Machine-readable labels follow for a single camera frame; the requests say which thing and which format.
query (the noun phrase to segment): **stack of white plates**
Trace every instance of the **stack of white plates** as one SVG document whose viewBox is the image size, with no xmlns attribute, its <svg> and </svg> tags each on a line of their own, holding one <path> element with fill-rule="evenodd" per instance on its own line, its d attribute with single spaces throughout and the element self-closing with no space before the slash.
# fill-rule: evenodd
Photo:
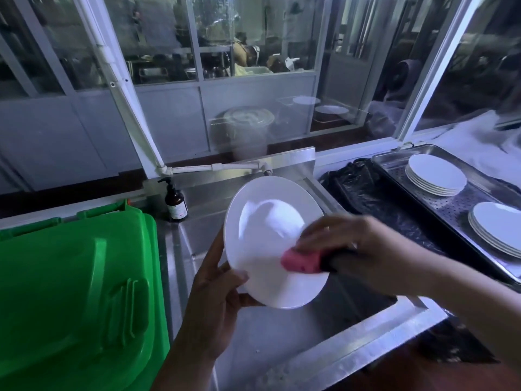
<svg viewBox="0 0 521 391">
<path fill-rule="evenodd" d="M 491 246 L 521 258 L 521 211 L 498 203 L 479 203 L 468 212 L 472 229 Z"/>
<path fill-rule="evenodd" d="M 467 177 L 455 165 L 432 155 L 411 156 L 405 173 L 414 185 L 437 196 L 455 196 L 467 184 Z"/>
</svg>

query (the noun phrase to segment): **green trash bin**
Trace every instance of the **green trash bin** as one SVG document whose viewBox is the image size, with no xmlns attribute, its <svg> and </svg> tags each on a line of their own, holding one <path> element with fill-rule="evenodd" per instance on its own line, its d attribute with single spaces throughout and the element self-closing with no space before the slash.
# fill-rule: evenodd
<svg viewBox="0 0 521 391">
<path fill-rule="evenodd" d="M 118 208 L 0 233 L 0 389 L 119 391 L 166 355 L 155 222 Z"/>
</svg>

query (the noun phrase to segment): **white cloth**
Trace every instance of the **white cloth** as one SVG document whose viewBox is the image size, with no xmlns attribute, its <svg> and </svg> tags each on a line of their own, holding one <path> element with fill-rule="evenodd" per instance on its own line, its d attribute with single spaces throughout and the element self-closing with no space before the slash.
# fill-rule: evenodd
<svg viewBox="0 0 521 391">
<path fill-rule="evenodd" d="M 521 129 L 498 131 L 495 111 L 487 111 L 431 141 L 489 177 L 521 189 Z"/>
</svg>

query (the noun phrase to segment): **pink sponge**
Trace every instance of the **pink sponge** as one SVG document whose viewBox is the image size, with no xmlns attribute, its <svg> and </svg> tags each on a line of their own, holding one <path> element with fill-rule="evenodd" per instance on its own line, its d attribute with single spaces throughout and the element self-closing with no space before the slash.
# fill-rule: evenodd
<svg viewBox="0 0 521 391">
<path fill-rule="evenodd" d="M 320 252 L 302 254 L 290 248 L 282 254 L 280 263 L 289 272 L 321 273 Z"/>
</svg>

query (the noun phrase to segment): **door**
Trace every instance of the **door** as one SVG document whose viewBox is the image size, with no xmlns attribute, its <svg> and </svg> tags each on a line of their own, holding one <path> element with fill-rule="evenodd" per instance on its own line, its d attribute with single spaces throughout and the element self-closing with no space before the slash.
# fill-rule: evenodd
<svg viewBox="0 0 521 391">
<path fill-rule="evenodd" d="M 108 90 L 72 0 L 0 0 L 0 21 L 3 156 L 34 190 L 115 175 L 80 97 Z"/>
<path fill-rule="evenodd" d="M 322 98 L 366 110 L 373 97 L 383 61 L 404 0 L 341 0 Z"/>
</svg>

